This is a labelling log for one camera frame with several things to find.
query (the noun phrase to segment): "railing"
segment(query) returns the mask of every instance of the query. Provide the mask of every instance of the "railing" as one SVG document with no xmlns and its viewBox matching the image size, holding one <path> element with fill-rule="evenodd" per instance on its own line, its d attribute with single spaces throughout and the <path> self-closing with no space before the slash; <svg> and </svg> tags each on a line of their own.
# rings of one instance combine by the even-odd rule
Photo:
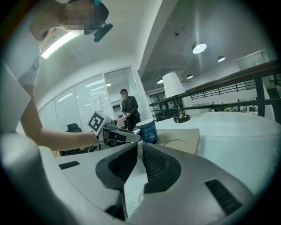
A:
<svg viewBox="0 0 281 225">
<path fill-rule="evenodd" d="M 244 102 L 234 102 L 226 104 L 216 104 L 216 105 L 201 105 L 193 107 L 185 107 L 184 110 L 189 109 L 211 109 L 211 108 L 224 108 L 224 107 L 234 107 L 234 106 L 248 106 L 257 105 L 258 115 L 263 116 L 265 114 L 265 105 L 272 105 L 274 109 L 275 120 L 281 123 L 281 99 L 267 99 L 264 98 L 263 82 L 262 77 L 274 75 L 275 83 L 281 83 L 281 65 L 278 60 L 270 61 L 233 73 L 229 76 L 222 77 L 215 81 L 211 81 L 187 90 L 185 93 L 179 94 L 174 97 L 166 98 L 164 100 L 150 104 L 150 106 L 155 105 L 166 105 L 167 102 L 173 100 L 179 100 L 187 96 L 191 96 L 192 100 L 197 98 L 206 98 L 213 95 L 222 95 L 229 92 L 238 92 L 241 90 L 256 89 L 257 100 L 254 101 L 244 101 Z M 152 110 L 153 112 L 167 112 L 167 117 L 172 118 L 173 114 L 177 112 L 176 109 L 169 109 L 166 107 L 165 110 Z"/>
<path fill-rule="evenodd" d="M 281 86 L 281 74 L 274 75 L 275 85 Z"/>
<path fill-rule="evenodd" d="M 214 95 L 222 95 L 226 93 L 239 92 L 239 91 L 255 89 L 255 88 L 256 88 L 255 81 L 252 80 L 249 82 L 235 83 L 226 87 L 221 87 L 210 91 L 204 91 L 199 94 L 194 94 L 191 96 L 191 99 L 194 100 L 198 98 L 206 98 Z"/>
</svg>

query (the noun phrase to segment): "human arm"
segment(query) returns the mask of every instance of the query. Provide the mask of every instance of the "human arm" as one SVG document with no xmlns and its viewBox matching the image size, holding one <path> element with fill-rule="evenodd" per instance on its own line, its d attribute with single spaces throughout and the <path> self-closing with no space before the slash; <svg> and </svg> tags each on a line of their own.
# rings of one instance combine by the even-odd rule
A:
<svg viewBox="0 0 281 225">
<path fill-rule="evenodd" d="M 66 133 L 44 128 L 41 124 L 34 98 L 34 85 L 24 85 L 23 88 L 31 96 L 22 117 L 21 124 L 26 136 L 30 137 L 37 145 L 46 146 L 52 151 L 67 151 L 98 145 L 93 132 Z"/>
<path fill-rule="evenodd" d="M 133 99 L 133 108 L 131 109 L 131 111 L 129 111 L 130 116 L 133 115 L 135 113 L 135 111 L 137 110 L 137 108 L 139 107 L 136 101 L 136 98 L 134 96 L 132 96 Z"/>
</svg>

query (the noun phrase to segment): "floor lamp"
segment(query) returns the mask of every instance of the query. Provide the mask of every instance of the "floor lamp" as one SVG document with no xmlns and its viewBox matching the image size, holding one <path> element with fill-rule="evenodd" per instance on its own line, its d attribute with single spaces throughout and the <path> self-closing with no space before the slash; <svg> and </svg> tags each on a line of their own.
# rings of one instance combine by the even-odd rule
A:
<svg viewBox="0 0 281 225">
<path fill-rule="evenodd" d="M 183 123 L 190 119 L 189 115 L 186 115 L 184 113 L 184 110 L 181 109 L 179 100 L 177 98 L 177 95 L 182 94 L 185 92 L 183 85 L 181 84 L 178 76 L 175 72 L 168 73 L 163 76 L 163 83 L 164 83 L 164 89 L 165 89 L 165 96 L 166 98 L 169 97 L 176 97 L 177 100 L 177 109 L 178 112 L 174 116 L 174 121 L 176 123 Z"/>
</svg>

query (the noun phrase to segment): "white table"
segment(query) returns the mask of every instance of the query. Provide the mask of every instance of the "white table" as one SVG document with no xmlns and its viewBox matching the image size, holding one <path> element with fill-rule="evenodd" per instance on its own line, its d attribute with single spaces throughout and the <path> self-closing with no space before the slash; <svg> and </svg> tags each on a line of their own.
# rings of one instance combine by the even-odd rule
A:
<svg viewBox="0 0 281 225">
<path fill-rule="evenodd" d="M 261 116 L 207 112 L 191 115 L 185 123 L 163 120 L 156 128 L 199 128 L 198 155 L 238 178 L 254 194 L 266 187 L 280 157 L 281 125 Z"/>
</svg>

